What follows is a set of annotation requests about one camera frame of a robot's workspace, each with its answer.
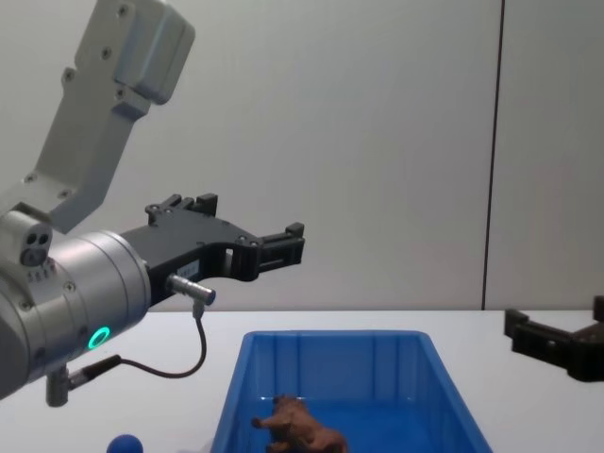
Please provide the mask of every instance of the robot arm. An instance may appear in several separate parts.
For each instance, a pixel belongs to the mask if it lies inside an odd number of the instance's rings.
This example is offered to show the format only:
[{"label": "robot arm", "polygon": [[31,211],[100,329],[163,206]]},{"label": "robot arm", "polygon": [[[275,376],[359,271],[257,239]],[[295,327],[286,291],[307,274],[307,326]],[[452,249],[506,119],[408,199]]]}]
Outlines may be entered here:
[{"label": "robot arm", "polygon": [[[53,229],[69,231],[103,202],[131,128],[170,99],[193,38],[160,0],[98,0],[36,168],[0,197],[0,399],[47,376],[48,404],[61,406],[66,364],[152,305],[186,294],[200,321],[215,296],[202,279],[252,281],[301,261],[301,224],[252,235],[215,217],[213,194],[150,205],[148,225],[123,235],[52,244]],[[75,377],[72,388],[86,381]]]}]

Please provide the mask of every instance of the brown toy horse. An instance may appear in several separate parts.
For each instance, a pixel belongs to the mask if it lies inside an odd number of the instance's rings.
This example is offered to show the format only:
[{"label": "brown toy horse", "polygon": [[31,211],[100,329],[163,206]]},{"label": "brown toy horse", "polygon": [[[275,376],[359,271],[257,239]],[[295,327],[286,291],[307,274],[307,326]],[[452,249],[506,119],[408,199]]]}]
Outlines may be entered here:
[{"label": "brown toy horse", "polygon": [[348,453],[344,436],[321,425],[306,404],[292,396],[273,398],[273,415],[254,418],[252,426],[271,430],[273,442],[267,453]]}]

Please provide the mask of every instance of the green led ring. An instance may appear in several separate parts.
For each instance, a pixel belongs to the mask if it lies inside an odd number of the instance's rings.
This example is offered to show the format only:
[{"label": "green led ring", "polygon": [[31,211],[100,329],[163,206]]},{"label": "green led ring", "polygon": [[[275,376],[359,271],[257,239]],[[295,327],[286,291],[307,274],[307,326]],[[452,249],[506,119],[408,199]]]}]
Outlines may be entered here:
[{"label": "green led ring", "polygon": [[101,344],[103,344],[104,342],[107,341],[110,334],[111,334],[111,330],[109,329],[109,327],[105,326],[105,327],[99,328],[91,336],[91,339],[88,342],[88,348],[95,349],[96,347],[100,346]]}]

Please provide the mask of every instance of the blue ball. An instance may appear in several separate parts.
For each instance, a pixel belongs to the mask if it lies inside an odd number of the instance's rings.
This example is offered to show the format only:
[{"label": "blue ball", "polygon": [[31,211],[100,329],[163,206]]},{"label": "blue ball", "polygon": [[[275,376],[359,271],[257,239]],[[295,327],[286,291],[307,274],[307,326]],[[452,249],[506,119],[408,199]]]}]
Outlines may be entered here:
[{"label": "blue ball", "polygon": [[143,453],[143,444],[136,437],[125,434],[113,439],[107,453]]}]

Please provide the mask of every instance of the screw hole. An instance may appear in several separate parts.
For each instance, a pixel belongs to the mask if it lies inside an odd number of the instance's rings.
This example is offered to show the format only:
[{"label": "screw hole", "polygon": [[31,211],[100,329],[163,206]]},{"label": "screw hole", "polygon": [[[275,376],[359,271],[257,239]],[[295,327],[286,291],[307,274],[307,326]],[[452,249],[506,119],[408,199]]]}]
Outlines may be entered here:
[{"label": "screw hole", "polygon": [[111,48],[110,47],[105,47],[101,51],[101,58],[102,59],[109,59],[109,57],[111,57]]}]

